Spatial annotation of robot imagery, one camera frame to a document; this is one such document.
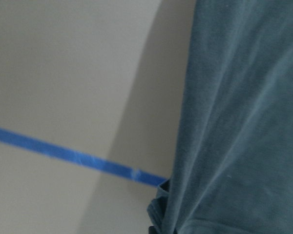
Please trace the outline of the black printed t-shirt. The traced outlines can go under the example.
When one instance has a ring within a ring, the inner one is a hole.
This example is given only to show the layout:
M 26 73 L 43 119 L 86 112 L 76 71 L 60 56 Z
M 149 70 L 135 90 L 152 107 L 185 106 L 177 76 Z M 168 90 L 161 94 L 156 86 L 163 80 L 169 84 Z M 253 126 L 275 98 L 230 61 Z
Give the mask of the black printed t-shirt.
M 151 234 L 293 234 L 293 0 L 199 0 Z

